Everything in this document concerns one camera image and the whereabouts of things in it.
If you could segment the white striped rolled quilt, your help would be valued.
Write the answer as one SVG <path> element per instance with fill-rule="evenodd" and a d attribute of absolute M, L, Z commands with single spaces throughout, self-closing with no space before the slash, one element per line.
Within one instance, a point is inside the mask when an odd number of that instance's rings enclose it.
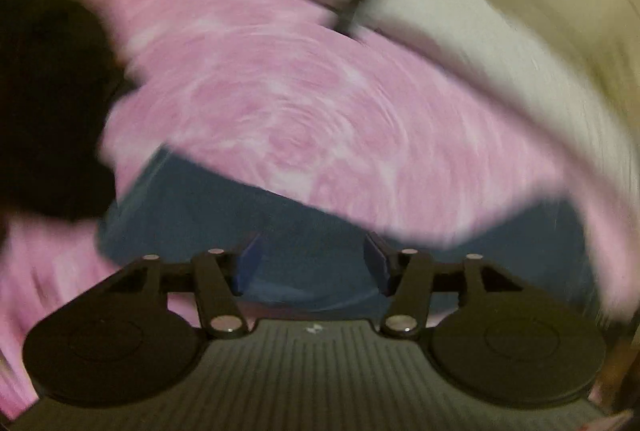
<path fill-rule="evenodd" d="M 638 209 L 639 151 L 628 128 L 590 76 L 524 24 L 486 0 L 374 0 L 364 22 L 510 102 Z"/>

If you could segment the pink rose pattern blanket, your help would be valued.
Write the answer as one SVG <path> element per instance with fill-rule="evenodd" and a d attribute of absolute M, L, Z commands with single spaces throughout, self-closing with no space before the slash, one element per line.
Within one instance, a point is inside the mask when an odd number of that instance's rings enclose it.
<path fill-rule="evenodd" d="M 639 237 L 626 203 L 539 125 L 436 62 L 370 30 L 347 39 L 308 0 L 80 1 L 105 21 L 136 81 L 101 139 L 114 203 L 162 148 L 394 239 L 460 243 L 564 199 L 582 223 L 602 310 L 636 308 Z M 27 331 L 122 267 L 100 252 L 103 220 L 9 223 L 1 409 L 10 418 L 36 400 L 21 359 Z"/>

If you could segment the small black flat device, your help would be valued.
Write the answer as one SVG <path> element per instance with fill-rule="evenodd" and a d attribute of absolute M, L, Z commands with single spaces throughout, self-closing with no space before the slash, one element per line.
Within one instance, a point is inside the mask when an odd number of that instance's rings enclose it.
<path fill-rule="evenodd" d="M 367 27 L 372 9 L 381 0 L 336 0 L 329 10 L 326 27 L 347 39 L 358 41 L 360 31 Z"/>

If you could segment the dark blurred object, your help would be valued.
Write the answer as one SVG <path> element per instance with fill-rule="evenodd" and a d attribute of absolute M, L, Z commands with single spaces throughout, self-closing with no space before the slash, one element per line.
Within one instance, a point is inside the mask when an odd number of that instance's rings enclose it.
<path fill-rule="evenodd" d="M 1 214 L 102 217 L 116 196 L 102 133 L 135 89 L 81 2 L 1 0 Z"/>

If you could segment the blue denim jeans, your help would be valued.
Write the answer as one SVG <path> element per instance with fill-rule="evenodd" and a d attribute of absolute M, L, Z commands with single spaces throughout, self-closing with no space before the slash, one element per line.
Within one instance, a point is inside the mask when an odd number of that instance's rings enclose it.
<path fill-rule="evenodd" d="M 388 307 L 362 256 L 364 230 L 333 214 L 241 184 L 162 148 L 98 229 L 104 257 L 189 261 L 258 235 L 262 261 L 243 298 L 327 318 L 379 318 Z M 584 230 L 564 199 L 544 199 L 460 243 L 393 239 L 457 263 L 476 253 L 591 315 L 599 304 Z"/>

